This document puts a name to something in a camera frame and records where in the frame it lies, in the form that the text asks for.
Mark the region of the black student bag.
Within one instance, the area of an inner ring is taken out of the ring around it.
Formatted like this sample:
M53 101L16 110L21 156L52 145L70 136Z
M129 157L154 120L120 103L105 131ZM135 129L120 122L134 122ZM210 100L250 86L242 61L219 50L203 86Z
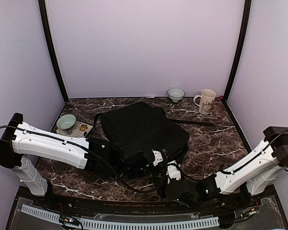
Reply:
M161 107L138 102L116 110L99 113L94 121L99 121L109 142L130 143L143 138L169 138L169 161L181 164L189 150L189 133L180 124L213 127L207 122L194 122L167 118Z

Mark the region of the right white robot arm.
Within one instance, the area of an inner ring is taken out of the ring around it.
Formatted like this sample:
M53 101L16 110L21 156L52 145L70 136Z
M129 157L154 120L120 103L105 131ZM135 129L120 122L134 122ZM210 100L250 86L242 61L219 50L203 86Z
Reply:
M288 127L270 126L248 155L202 180L187 179L177 164L169 163L164 194L187 207L231 205L235 201L245 208L281 171L288 172ZM237 196L233 194L236 189L240 190Z

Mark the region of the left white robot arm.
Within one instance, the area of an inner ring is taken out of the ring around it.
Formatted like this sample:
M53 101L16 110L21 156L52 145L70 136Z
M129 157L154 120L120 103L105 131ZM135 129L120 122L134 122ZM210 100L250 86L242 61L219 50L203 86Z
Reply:
M51 183L31 165L28 158L30 155L63 162L85 171L90 171L89 165L92 161L100 162L125 187L140 194L157 191L167 178L168 159L163 151L160 151L163 174L159 183L153 189L140 190L127 184L110 163L93 149L93 146L97 145L100 150L105 151L104 144L38 129L24 122L20 113L15 113L9 123L0 126L0 129L4 131L0 138L0 166L13 170L20 181L27 185L33 195L39 196L39 201L48 209L54 209L58 205L58 198L51 193Z

